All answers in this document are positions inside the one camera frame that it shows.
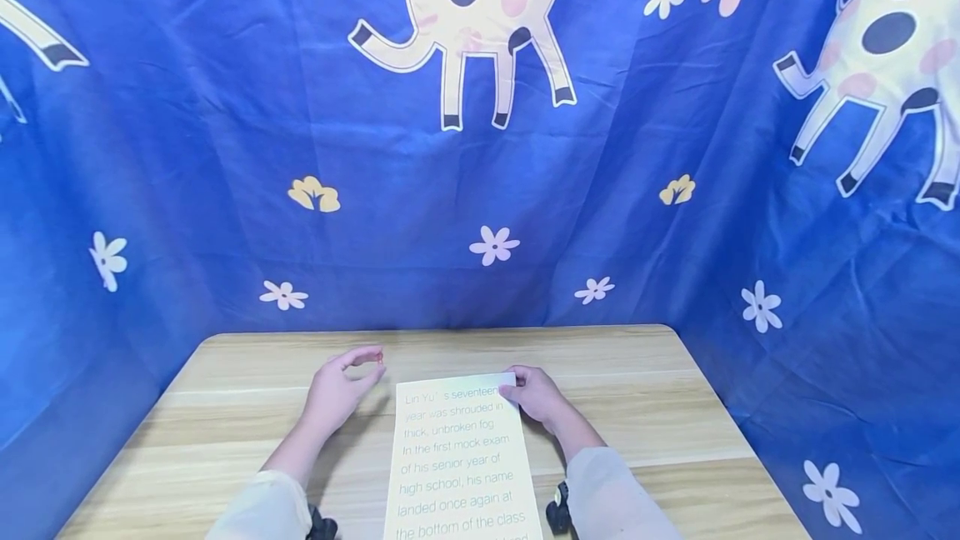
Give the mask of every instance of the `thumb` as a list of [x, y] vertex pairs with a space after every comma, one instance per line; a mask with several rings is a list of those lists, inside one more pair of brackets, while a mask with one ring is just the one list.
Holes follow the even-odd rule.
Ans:
[[511, 401], [513, 403], [519, 403], [520, 397], [523, 395], [523, 388], [518, 388], [516, 386], [501, 386], [500, 387], [500, 396]]
[[377, 382], [380, 381], [380, 378], [383, 377], [383, 374], [387, 373], [386, 365], [378, 364], [377, 369], [374, 369], [364, 377], [360, 377], [359, 380], [353, 382], [360, 390], [360, 396], [370, 393], [371, 388], [377, 386]]

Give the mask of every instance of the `blue fabric backdrop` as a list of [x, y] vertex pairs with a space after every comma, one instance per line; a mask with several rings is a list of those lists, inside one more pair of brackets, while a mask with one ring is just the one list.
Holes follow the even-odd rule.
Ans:
[[958, 537], [960, 0], [0, 23], [0, 538], [51, 538], [211, 333], [638, 322], [814, 538]]

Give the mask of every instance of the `wooden table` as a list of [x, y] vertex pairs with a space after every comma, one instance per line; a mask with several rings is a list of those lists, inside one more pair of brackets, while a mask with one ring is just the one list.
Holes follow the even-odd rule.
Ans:
[[[364, 343], [387, 376], [324, 448], [309, 497], [342, 540], [380, 540], [393, 384], [542, 366], [687, 540], [808, 539], [676, 334], [662, 326], [233, 334], [195, 352], [60, 538], [202, 538], [293, 425], [313, 372]], [[525, 430], [543, 509], [560, 454]], [[546, 538], [549, 526], [543, 521]]]

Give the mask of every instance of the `cartoon cow print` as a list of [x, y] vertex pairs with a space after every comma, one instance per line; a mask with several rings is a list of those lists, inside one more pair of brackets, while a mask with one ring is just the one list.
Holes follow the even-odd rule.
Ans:
[[[70, 46], [59, 34], [52, 30], [39, 17], [33, 15], [22, 4], [14, 0], [0, 0], [0, 24], [17, 34], [20, 40], [54, 72], [62, 71], [70, 65], [86, 67], [88, 61], [77, 49]], [[0, 94], [11, 109], [13, 118], [26, 123], [27, 118], [20, 109], [7, 84], [0, 77]]]
[[554, 0], [406, 1], [414, 27], [410, 40], [387, 40], [361, 19], [349, 42], [380, 67], [399, 73], [417, 71], [440, 49], [442, 129], [463, 129], [463, 67], [468, 56], [493, 59], [497, 72], [495, 128], [504, 129], [510, 122], [516, 56], [527, 45], [537, 50], [546, 68], [553, 106], [577, 103], [567, 63], [548, 20]]
[[807, 116], [790, 159], [802, 165], [830, 119], [847, 101], [878, 111], [852, 165], [837, 180], [843, 197], [857, 191], [912, 113], [936, 118], [933, 168], [917, 202], [953, 210], [960, 178], [960, 0], [837, 0], [837, 17], [813, 73], [796, 52], [774, 64], [795, 98], [822, 94]]

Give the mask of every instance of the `white sleeve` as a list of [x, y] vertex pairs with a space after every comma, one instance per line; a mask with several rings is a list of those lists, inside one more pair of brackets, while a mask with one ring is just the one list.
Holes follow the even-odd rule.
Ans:
[[611, 447], [577, 453], [567, 465], [567, 490], [580, 540], [683, 540]]
[[304, 540], [313, 521], [306, 494], [296, 479], [261, 471], [207, 534], [207, 540]]

